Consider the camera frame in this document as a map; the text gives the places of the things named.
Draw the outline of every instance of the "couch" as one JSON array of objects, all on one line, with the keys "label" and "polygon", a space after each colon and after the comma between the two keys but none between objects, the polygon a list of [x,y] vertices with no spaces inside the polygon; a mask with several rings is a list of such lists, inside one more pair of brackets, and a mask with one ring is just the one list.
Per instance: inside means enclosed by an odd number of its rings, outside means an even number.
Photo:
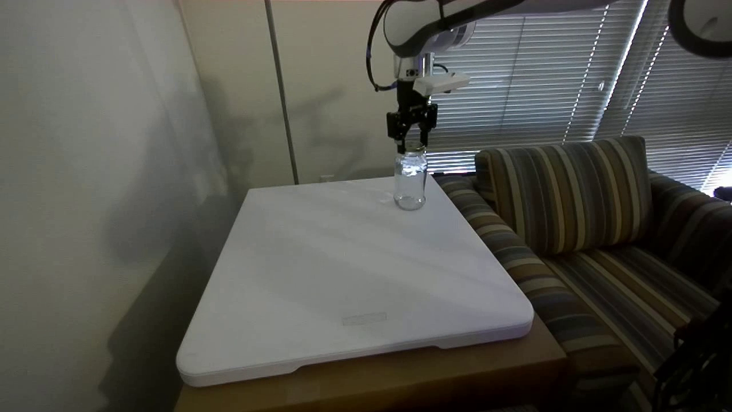
[{"label": "couch", "polygon": [[646,408],[674,330],[729,285],[732,208],[646,171],[643,138],[484,149],[438,182],[566,352],[556,410]]}]

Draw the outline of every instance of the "white wall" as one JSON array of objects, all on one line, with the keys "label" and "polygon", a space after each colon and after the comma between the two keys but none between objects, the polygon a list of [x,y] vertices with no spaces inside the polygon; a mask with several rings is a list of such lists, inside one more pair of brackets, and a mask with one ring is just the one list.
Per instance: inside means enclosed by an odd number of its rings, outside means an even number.
[{"label": "white wall", "polygon": [[165,410],[230,219],[172,0],[0,2],[0,410]]},{"label": "white wall", "polygon": [[[292,182],[265,0],[177,0],[229,170],[244,185]],[[393,141],[363,55],[376,0],[272,0],[292,153],[302,182],[388,174]],[[375,37],[375,66],[390,52]]]}]

